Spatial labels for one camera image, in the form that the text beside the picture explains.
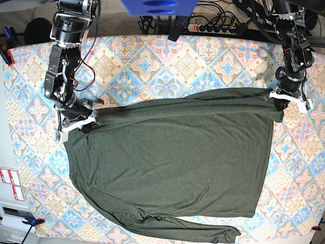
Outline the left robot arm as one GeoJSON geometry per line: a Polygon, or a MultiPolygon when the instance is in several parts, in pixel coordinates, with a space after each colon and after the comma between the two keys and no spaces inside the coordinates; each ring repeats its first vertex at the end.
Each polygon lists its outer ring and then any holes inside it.
{"type": "Polygon", "coordinates": [[[275,35],[270,35],[258,22],[256,15],[256,1],[250,2],[252,19],[259,31],[271,42],[282,46],[284,66],[278,67],[275,72],[277,84],[269,94],[276,100],[279,111],[285,109],[290,102],[297,104],[300,113],[307,113],[313,109],[311,99],[304,93],[304,84],[307,81],[307,69],[312,67],[314,57],[311,40],[319,40],[324,44],[324,37],[308,37],[301,12],[304,11],[302,1],[272,1],[270,9],[266,1],[262,1],[265,14],[275,16],[275,35]]]}

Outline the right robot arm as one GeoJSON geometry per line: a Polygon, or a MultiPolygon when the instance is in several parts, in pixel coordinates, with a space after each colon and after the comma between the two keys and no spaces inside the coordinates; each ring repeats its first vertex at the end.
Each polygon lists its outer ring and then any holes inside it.
{"type": "Polygon", "coordinates": [[[92,102],[75,94],[75,73],[84,63],[81,44],[89,29],[97,27],[101,15],[100,1],[57,1],[53,16],[51,40],[55,41],[49,56],[44,81],[44,96],[54,102],[58,128],[55,139],[67,142],[75,129],[88,133],[96,122],[92,102]]]}

